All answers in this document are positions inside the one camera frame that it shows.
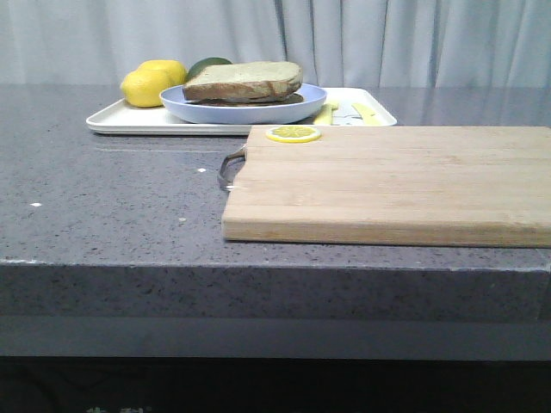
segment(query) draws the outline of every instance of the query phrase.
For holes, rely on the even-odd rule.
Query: speckled quartz countertop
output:
[[[370,92],[402,125],[551,125],[549,89]],[[115,86],[0,94],[0,355],[423,358],[415,340],[479,325],[465,334],[536,338],[516,353],[482,345],[483,358],[551,357],[551,250],[228,243],[216,176],[245,137],[94,134],[85,119],[120,97]],[[94,342],[98,331],[111,339]],[[373,331],[410,341],[366,346],[370,331],[372,344]],[[428,348],[483,351],[468,345]]]

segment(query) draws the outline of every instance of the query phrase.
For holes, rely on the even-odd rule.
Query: blue plate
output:
[[[275,106],[219,107],[187,103],[182,86],[174,86],[161,92],[161,101],[169,112],[191,123],[282,125],[315,114],[327,97],[324,89],[307,83],[303,83],[296,93],[302,95],[303,102]]]

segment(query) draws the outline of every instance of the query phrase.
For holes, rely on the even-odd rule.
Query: wooden cutting board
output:
[[[231,240],[551,246],[551,128],[254,126],[222,216]]]

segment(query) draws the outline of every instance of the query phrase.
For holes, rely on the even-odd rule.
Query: toast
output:
[[[293,62],[250,62],[208,66],[183,85],[188,101],[276,102],[302,85],[302,69]]]

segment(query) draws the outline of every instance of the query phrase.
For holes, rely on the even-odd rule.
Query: citrus fruit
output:
[[[315,127],[306,125],[285,125],[269,129],[266,136],[277,142],[301,144],[318,139],[321,132]]]
[[[166,71],[139,69],[131,71],[121,83],[121,90],[131,105],[139,108],[162,106],[159,94],[172,86]]]
[[[213,65],[231,65],[232,62],[230,62],[226,58],[206,58],[203,60],[199,60],[197,63],[195,63],[193,66],[189,68],[188,76],[186,80],[190,80],[193,77],[197,76],[201,71],[206,68],[207,66],[213,66]]]
[[[170,80],[172,81],[172,86],[177,86],[178,84],[183,84],[186,79],[186,68],[177,60],[147,60],[138,66],[140,69],[151,69],[155,71],[166,71]]]

